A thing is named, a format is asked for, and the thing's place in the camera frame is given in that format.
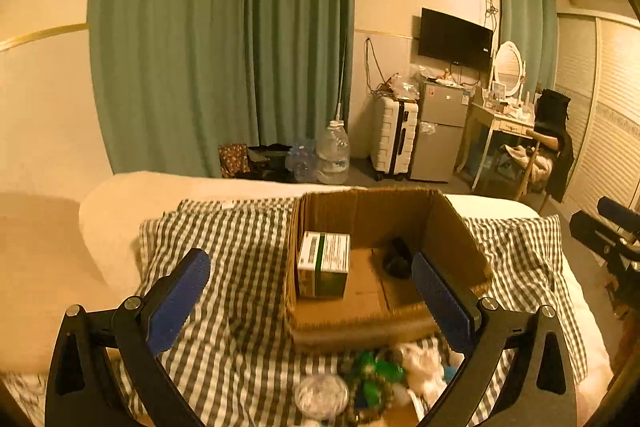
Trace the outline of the white suitcase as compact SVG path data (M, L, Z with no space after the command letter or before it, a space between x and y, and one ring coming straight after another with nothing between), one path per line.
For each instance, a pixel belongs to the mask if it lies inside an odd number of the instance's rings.
M376 179L409 173L418 115L416 101L390 96L375 101L370 161Z

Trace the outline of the wooden chair with clothes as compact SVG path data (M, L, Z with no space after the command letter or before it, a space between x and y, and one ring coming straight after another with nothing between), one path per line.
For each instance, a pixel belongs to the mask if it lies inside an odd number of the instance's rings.
M565 94L542 90L535 106L534 129L527 131L533 144L503 145L506 158L522 170L516 200L533 187L562 202L574 164L573 140L567 131L568 106L570 98Z

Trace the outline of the small clear water bottle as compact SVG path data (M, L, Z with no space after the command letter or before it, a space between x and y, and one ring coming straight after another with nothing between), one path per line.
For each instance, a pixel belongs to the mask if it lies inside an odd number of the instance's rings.
M313 139L303 139L291 146L285 159L285 167L292 172L296 182L316 182L317 166L316 142Z

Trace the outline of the black object in box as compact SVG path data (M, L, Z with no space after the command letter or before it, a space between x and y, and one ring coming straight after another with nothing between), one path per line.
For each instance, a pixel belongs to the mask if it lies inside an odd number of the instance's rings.
M401 237L396 237L383 257L383 270L395 279L410 279L412 260L413 255L407 243Z

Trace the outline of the flat brown paper box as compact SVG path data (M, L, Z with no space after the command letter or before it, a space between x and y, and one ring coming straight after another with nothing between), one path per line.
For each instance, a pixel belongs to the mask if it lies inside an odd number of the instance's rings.
M424 416L423 403L410 402L405 405L394 404L386 410L376 421L371 421L368 427L416 427Z

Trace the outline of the large clear water bottle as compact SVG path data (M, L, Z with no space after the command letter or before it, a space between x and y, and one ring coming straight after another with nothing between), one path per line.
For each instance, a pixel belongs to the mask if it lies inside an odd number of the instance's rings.
M317 144L317 179L323 184L343 184L348 178L350 146L344 121L331 120Z

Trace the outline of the brown cardboard box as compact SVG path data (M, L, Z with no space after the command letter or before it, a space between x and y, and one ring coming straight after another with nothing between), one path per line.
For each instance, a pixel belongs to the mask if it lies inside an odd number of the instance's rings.
M296 261L306 231L350 235L346 291L340 299L298 295ZM462 217L429 188L352 188L307 193L294 202L288 224L284 321L299 352L342 352L408 343L437 325L413 280L390 277L383 257L401 237L477 296L488 291L488 261Z

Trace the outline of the black wall television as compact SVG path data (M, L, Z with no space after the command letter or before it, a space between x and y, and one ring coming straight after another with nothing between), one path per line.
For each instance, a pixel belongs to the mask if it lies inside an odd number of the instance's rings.
M422 9L418 54L489 72L494 32L443 12Z

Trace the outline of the green white medicine box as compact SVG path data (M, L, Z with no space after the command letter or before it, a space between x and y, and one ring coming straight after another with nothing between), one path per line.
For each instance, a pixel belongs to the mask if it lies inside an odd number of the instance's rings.
M349 263L349 234L306 231L296 261L298 295L310 299L342 298Z

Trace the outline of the green curtain right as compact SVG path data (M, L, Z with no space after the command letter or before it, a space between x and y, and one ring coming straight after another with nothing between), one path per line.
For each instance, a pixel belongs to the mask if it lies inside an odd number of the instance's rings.
M524 92L552 89L558 56L556 0L500 0L500 42L511 41L525 64Z

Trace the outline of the grey mini fridge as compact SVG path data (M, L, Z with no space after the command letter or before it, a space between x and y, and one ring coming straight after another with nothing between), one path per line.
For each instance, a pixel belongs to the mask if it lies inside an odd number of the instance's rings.
M410 179L448 183L462 141L469 97L459 88L425 81L421 86Z

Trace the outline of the patterned brown bag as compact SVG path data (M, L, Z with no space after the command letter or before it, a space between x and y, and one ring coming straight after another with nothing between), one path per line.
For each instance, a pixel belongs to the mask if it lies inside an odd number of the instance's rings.
M234 143L218 147L219 165L224 178L237 178L250 172L250 158L246 144Z

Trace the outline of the green curtain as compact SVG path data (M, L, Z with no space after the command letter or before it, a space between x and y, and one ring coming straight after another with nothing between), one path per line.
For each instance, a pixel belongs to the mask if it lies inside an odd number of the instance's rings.
M291 145L346 119L355 0L88 0L108 160L219 176L227 144Z
M552 89L558 56L556 0L500 0L500 42L511 41L525 64L524 92Z

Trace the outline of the green curtain left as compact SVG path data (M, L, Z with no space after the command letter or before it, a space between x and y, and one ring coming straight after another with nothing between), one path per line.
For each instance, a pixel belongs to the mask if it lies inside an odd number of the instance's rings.
M346 119L355 0L88 0L108 160L219 176L227 144L291 145Z

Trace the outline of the green snack packet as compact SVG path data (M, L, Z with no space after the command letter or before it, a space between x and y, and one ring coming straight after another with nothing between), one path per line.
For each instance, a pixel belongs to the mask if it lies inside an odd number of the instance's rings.
M406 381L405 369L386 355L361 351L345 359L340 369L355 411L382 412L394 401L394 386Z

